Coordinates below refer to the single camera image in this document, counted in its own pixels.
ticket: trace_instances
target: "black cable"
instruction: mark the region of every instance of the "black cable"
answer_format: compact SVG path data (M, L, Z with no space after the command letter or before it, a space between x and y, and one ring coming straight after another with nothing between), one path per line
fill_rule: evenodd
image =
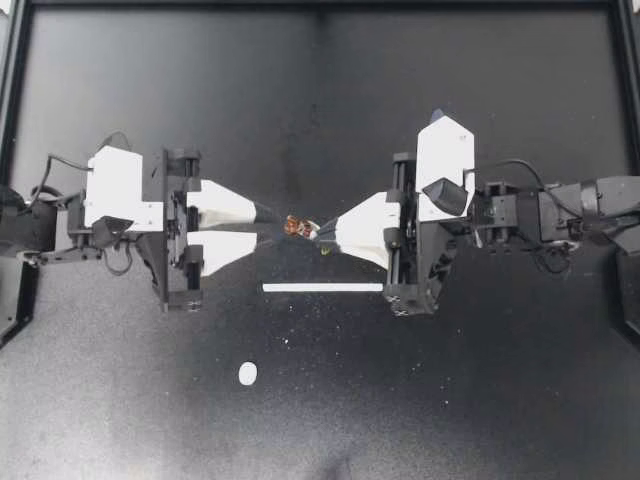
M35 195L37 189L38 189L37 185L31 189L31 192L29 195L31 195L32 198ZM43 194L43 193L46 193L47 195L51 195L54 199L62 197L62 193L60 192L60 190L58 190L57 188L51 187L49 185L42 186L42 188L40 189L40 194Z
M104 256L104 265L105 267L107 267L107 270L109 270L109 272L112 275L115 275L116 277L121 277L131 269L131 266L133 265L133 257L131 256L130 245L131 245L131 242L125 243L124 253L127 257L127 265L122 270L117 270L113 268L111 265L109 265L109 257L107 255L107 250L106 249L102 250L102 254Z
M564 210L567 213L570 213L574 217L576 217L578 219L582 218L582 215L580 213L576 212L573 208L569 207L566 203L564 203L562 200L560 200L560 198L558 198L558 196L555 193L553 193L551 191L551 189L549 187L547 187L547 185L545 185L545 183L542 181L542 177L540 176L538 171L535 169L535 167L533 165L531 165L529 162L525 161L525 160L521 160L519 158L508 158L506 160L501 160L500 162L495 162L495 163L490 163L488 165L481 165L479 167L465 169L464 173L466 174L466 173L469 173L469 172L478 172L478 171L482 171L482 170L489 170L489 169L496 168L496 167L503 167L505 165L520 165L521 167L526 168L529 171L529 173L531 173L531 175L533 175L533 177L536 179L536 182L537 182L538 186L547 195L549 195L551 200L553 200L553 203L555 203L562 210Z
M129 139L127 138L127 136L124 134L124 132L120 131L120 130L116 130L115 132L111 133L111 135L109 135L107 138L105 138L103 140L103 142L100 144L100 147L98 148L98 151L100 149L102 149L103 147L106 147L107 145L109 146L113 146L111 145L111 142L113 141L114 137L116 136L120 136L122 137L122 139L124 140L124 143L126 145L127 150L131 151L131 142L129 142Z
M536 268L539 271L545 271L547 273L550 273L552 275L559 275L561 273L566 272L569 267L571 267L571 257L569 254L569 250L566 248L562 248L562 247L548 247L543 245L540 242L536 242L535 240L532 240L531 238L529 238L527 235L525 235L523 232L518 232L516 233L516 236L518 236L520 239L522 239L527 245L529 245L529 252L531 254L531 258L533 259L533 263L536 266ZM558 253L562 256L562 258L564 259L564 265L561 268L553 268L547 258L545 257L545 255L547 253L551 253L551 255L553 255L554 253Z
M76 170L81 170L83 172L92 172L93 171L93 168L91 168L91 167L85 167L84 165L80 165L78 163L72 162L71 160L67 160L66 158L60 157L58 155L53 155L51 153L48 154L47 155L47 164L46 164L45 169L44 169L44 175L42 176L42 180L40 181L38 186L35 187L35 192L31 196L31 203L29 204L29 206L27 208L25 208L21 212L18 212L18 215L23 215L25 213L28 213L33 208L33 204L38 200L38 197L40 196L40 194L42 193L43 189L46 186L47 179L49 178L49 174L51 173L51 164L52 164L53 160L55 160L57 162L60 162L63 165L66 165L67 167L75 168Z

